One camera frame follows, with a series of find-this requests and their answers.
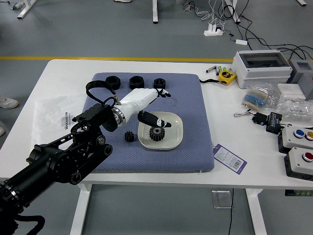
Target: barcode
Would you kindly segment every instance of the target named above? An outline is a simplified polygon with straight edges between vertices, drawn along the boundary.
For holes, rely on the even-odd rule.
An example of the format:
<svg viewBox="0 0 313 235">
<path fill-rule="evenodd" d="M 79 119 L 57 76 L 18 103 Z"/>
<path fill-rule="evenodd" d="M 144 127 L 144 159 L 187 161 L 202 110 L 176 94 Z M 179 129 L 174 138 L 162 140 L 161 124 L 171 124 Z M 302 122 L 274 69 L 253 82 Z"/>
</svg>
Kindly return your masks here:
<svg viewBox="0 0 313 235">
<path fill-rule="evenodd" d="M 235 164 L 233 165 L 233 168 L 237 170 L 240 165 L 241 165 L 241 161 L 237 160 Z"/>
</svg>

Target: yellow button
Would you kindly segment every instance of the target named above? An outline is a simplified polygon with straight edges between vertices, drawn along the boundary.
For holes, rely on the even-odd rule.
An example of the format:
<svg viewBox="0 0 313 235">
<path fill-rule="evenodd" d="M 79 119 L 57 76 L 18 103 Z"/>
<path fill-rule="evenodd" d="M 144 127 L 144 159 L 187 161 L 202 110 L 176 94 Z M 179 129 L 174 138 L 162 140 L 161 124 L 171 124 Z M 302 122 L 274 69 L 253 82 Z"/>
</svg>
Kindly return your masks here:
<svg viewBox="0 0 313 235">
<path fill-rule="evenodd" d="M 308 139 L 308 140 L 310 140 L 310 141 L 313 141 L 313 132 L 307 132 L 306 134 L 305 134 L 305 136 L 306 136 L 306 138 Z"/>
</svg>

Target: black hex nut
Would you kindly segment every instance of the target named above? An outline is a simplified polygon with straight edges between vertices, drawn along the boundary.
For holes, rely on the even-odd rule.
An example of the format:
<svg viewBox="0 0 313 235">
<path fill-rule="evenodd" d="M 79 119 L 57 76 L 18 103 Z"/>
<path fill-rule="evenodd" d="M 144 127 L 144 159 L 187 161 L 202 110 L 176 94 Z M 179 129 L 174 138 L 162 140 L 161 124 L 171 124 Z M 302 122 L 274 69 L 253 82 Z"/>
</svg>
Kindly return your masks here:
<svg viewBox="0 0 313 235">
<path fill-rule="evenodd" d="M 145 83 L 143 81 L 143 77 L 134 76 L 129 79 L 129 86 L 133 90 L 135 88 L 144 88 Z"/>
<path fill-rule="evenodd" d="M 155 89 L 165 89 L 166 82 L 163 78 L 157 78 L 153 83 Z"/>
<path fill-rule="evenodd" d="M 110 84 L 113 90 L 118 90 L 121 86 L 121 79 L 119 79 L 117 76 L 107 77 L 106 82 Z"/>
</svg>

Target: price tag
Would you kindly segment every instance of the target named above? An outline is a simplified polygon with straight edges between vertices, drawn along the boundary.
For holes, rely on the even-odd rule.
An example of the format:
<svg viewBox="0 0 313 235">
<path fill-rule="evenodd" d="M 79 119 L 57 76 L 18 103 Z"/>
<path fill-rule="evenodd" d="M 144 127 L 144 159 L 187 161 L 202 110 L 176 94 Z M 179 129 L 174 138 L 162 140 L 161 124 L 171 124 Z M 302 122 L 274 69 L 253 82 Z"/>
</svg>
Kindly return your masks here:
<svg viewBox="0 0 313 235">
<path fill-rule="evenodd" d="M 220 144 L 213 149 L 213 154 L 217 161 L 227 166 L 232 171 L 235 171 L 238 175 L 240 175 L 247 164 L 245 160 L 230 152 Z"/>
</svg>

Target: blue mat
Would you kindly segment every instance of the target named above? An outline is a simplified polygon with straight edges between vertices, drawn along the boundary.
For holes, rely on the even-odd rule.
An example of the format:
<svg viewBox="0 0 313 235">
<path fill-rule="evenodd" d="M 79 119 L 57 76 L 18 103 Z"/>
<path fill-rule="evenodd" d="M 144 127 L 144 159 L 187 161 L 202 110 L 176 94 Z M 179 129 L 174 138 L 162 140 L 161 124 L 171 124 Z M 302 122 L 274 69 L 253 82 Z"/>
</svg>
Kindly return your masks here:
<svg viewBox="0 0 313 235">
<path fill-rule="evenodd" d="M 113 146 L 113 153 L 102 162 L 95 172 L 206 172 L 214 168 L 213 147 L 209 124 L 206 117 L 202 90 L 198 76 L 178 73 L 97 73 L 92 80 L 105 80 L 108 76 L 121 79 L 121 87 L 116 93 L 121 100 L 132 90 L 129 79 L 135 75 L 142 76 L 145 88 L 153 88 L 157 78 L 166 80 L 166 90 L 172 97 L 159 97 L 146 109 L 147 112 L 171 112 L 178 115 L 183 122 L 183 139 L 172 150 L 152 150 L 144 147 L 137 136 L 139 121 L 137 116 L 114 132 L 101 130 L 106 143 Z M 112 94 L 107 89 L 95 88 L 90 92 L 104 100 Z M 84 111 L 96 103 L 87 98 Z M 126 142 L 124 134 L 132 131 L 134 142 Z"/>
</svg>

